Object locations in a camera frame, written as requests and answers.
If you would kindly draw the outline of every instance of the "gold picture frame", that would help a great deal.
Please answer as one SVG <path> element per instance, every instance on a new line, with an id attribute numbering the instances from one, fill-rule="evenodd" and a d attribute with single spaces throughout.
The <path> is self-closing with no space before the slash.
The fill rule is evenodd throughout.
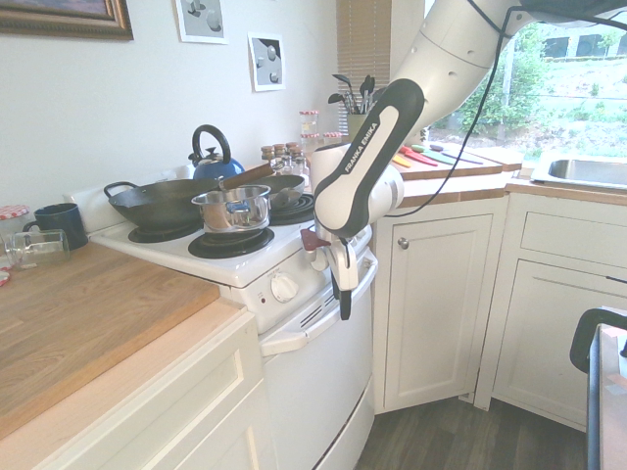
<path id="1" fill-rule="evenodd" d="M 126 0 L 0 0 L 0 32 L 133 39 Z"/>

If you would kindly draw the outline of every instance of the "framed picture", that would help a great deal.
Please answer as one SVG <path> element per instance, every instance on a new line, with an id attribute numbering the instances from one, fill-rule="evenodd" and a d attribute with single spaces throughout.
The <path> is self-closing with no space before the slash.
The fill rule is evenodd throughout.
<path id="1" fill-rule="evenodd" d="M 248 33 L 255 91 L 285 88 L 285 48 L 278 34 Z"/>
<path id="2" fill-rule="evenodd" d="M 0 32 L 133 38 L 126 0 L 0 0 Z"/>
<path id="3" fill-rule="evenodd" d="M 174 1 L 181 41 L 228 44 L 220 0 Z"/>

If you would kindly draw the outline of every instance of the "red jar lid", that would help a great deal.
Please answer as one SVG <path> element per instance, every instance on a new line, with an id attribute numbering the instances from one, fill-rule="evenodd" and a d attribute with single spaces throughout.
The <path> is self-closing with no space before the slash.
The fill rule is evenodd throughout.
<path id="1" fill-rule="evenodd" d="M 0 220 L 19 217 L 29 212 L 28 206 L 3 206 L 0 208 Z"/>

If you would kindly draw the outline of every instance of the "kitchen sink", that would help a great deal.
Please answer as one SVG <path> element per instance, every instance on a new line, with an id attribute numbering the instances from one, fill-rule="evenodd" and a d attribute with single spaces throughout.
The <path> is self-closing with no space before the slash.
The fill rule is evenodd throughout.
<path id="1" fill-rule="evenodd" d="M 627 162 L 583 159 L 540 161 L 531 179 L 627 191 Z"/>

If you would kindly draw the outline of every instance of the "drawer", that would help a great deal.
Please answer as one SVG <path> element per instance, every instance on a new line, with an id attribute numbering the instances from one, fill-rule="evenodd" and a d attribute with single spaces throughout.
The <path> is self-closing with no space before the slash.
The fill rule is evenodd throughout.
<path id="1" fill-rule="evenodd" d="M 123 401 L 45 468 L 141 468 L 199 415 L 215 426 L 261 379 L 255 319 L 245 313 Z"/>
<path id="2" fill-rule="evenodd" d="M 627 267 L 627 226 L 528 212 L 520 247 Z"/>
<path id="3" fill-rule="evenodd" d="M 182 449 L 186 441 L 198 444 Z M 215 427 L 202 419 L 190 425 L 143 470 L 147 469 L 276 470 L 265 383 L 260 382 Z"/>

